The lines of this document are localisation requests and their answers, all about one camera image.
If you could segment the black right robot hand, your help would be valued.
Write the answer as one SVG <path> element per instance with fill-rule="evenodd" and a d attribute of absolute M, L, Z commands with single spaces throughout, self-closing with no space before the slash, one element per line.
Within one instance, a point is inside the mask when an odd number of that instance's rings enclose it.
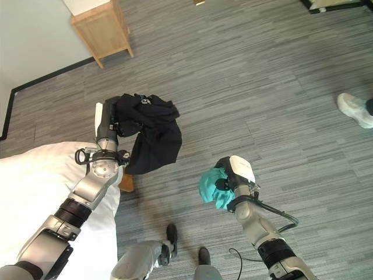
<path fill-rule="evenodd" d="M 215 168 L 222 168 L 226 178 L 219 178 L 215 182 L 218 190 L 234 191 L 239 186 L 254 187 L 255 176 L 251 164 L 244 158 L 232 155 L 221 158 Z"/>

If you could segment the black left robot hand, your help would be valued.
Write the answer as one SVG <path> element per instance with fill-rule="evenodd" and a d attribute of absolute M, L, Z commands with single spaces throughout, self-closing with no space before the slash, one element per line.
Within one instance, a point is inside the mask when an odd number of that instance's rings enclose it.
<path fill-rule="evenodd" d="M 118 118 L 116 103 L 119 96 L 105 100 L 104 103 L 96 103 L 94 115 L 94 128 L 96 140 L 107 138 L 118 142 Z"/>

